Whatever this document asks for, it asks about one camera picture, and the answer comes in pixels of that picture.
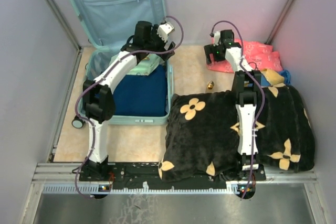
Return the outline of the light green cartoon cloth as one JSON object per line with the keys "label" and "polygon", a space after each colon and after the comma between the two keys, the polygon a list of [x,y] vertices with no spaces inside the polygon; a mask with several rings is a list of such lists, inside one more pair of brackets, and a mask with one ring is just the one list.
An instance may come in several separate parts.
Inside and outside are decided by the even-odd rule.
{"label": "light green cartoon cloth", "polygon": [[149,76],[160,64],[163,63],[161,57],[155,54],[147,55],[142,61],[132,68],[127,75]]}

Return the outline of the small gold bottle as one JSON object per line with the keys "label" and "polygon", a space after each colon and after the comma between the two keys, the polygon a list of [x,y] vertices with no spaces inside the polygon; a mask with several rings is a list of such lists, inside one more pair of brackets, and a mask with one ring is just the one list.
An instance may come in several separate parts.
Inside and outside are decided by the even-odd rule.
{"label": "small gold bottle", "polygon": [[213,90],[214,85],[215,83],[213,81],[209,81],[206,86],[207,90]]}

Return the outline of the pink printed garment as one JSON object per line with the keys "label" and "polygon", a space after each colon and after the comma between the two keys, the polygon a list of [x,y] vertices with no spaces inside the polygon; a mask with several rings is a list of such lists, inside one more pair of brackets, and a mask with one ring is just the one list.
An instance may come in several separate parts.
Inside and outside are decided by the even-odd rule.
{"label": "pink printed garment", "polygon": [[[273,46],[262,44],[257,41],[243,41],[244,56],[247,62],[252,66],[257,66],[258,69],[272,69],[276,72],[283,71],[280,61],[280,53],[273,51]],[[208,70],[233,73],[231,65],[228,61],[213,61],[211,64],[206,64]]]}

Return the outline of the dark blue shirt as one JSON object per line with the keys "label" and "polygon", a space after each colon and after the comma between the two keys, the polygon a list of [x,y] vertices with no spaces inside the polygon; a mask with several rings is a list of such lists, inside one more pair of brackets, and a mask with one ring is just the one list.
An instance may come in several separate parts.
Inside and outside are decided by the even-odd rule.
{"label": "dark blue shirt", "polygon": [[162,65],[148,76],[127,75],[113,93],[115,115],[165,116],[166,96],[167,77]]}

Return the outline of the black floral fleece blanket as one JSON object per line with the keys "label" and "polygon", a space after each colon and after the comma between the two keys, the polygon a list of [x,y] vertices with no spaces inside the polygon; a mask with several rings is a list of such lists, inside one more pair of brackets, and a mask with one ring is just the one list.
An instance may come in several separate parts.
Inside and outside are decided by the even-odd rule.
{"label": "black floral fleece blanket", "polygon": [[[315,139],[300,93],[292,86],[279,88],[277,97],[264,88],[256,122],[259,162],[282,170],[313,169]],[[238,165],[238,115],[231,91],[176,95],[167,120],[165,153],[180,170],[210,165],[214,171]]]}

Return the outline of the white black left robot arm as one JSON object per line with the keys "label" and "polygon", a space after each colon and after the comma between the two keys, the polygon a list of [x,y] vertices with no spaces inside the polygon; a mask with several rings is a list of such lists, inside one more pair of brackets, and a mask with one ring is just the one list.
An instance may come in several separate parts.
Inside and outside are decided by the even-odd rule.
{"label": "white black left robot arm", "polygon": [[82,172],[89,177],[103,180],[108,177],[108,154],[106,151],[108,121],[115,113],[113,92],[127,73],[149,54],[156,54],[167,61],[175,48],[168,42],[174,26],[167,21],[159,25],[139,21],[135,31],[121,47],[113,63],[94,80],[83,84],[82,107],[89,124],[89,151]]}

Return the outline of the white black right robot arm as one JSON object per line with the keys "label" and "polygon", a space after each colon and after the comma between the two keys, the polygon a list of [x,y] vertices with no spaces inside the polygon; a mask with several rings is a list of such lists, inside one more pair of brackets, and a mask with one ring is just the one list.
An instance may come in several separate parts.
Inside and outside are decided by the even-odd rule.
{"label": "white black right robot arm", "polygon": [[261,73],[247,62],[242,54],[243,46],[234,41],[232,30],[211,32],[210,37],[212,42],[204,46],[207,64],[226,60],[234,72],[232,91],[239,123],[237,153],[241,157],[240,163],[234,167],[234,172],[239,179],[245,180],[253,174],[253,170],[259,168],[255,113]]}

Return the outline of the yellow and blue garment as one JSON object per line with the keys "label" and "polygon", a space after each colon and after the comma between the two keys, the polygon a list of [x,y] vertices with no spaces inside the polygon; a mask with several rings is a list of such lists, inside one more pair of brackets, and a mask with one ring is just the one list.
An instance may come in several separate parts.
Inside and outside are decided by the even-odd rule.
{"label": "yellow and blue garment", "polygon": [[262,69],[260,72],[260,85],[264,88],[266,87],[266,91],[270,91],[274,97],[277,97],[279,94],[279,88],[285,85],[290,85],[291,83],[291,75],[287,70],[275,71],[272,69]]}

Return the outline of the light teal hardshell suitcase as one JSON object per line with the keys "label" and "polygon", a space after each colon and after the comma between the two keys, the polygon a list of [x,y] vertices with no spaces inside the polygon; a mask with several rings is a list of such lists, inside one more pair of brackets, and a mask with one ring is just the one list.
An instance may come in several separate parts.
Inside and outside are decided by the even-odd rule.
{"label": "light teal hardshell suitcase", "polygon": [[[121,47],[134,34],[139,21],[159,24],[165,16],[164,0],[70,0],[88,40],[95,47],[84,80],[94,80],[116,59]],[[113,115],[115,125],[163,125],[170,112],[173,95],[173,68],[163,62],[167,77],[166,115],[119,116]]]}

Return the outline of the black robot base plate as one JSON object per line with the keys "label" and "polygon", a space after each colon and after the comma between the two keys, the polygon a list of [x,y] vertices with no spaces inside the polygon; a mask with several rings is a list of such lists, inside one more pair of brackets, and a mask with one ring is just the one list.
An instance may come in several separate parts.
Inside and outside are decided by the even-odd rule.
{"label": "black robot base plate", "polygon": [[225,183],[242,182],[244,185],[250,179],[249,187],[254,187],[255,182],[265,181],[264,167],[250,173],[235,168],[214,171],[210,165],[204,171],[199,169],[180,170],[168,161],[159,163],[93,163],[87,161],[79,172],[80,182],[107,182],[116,183],[117,188],[136,188],[142,182],[148,182],[155,189],[167,189],[169,186],[177,186],[179,189],[206,189],[225,188]]}

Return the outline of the aluminium frame rail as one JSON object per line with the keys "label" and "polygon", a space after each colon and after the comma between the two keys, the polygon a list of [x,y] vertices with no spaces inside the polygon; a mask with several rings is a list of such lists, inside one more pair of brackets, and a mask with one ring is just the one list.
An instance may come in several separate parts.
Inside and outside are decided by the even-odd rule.
{"label": "aluminium frame rail", "polygon": [[37,165],[21,223],[331,223],[313,170],[260,166],[209,175],[160,163]]}

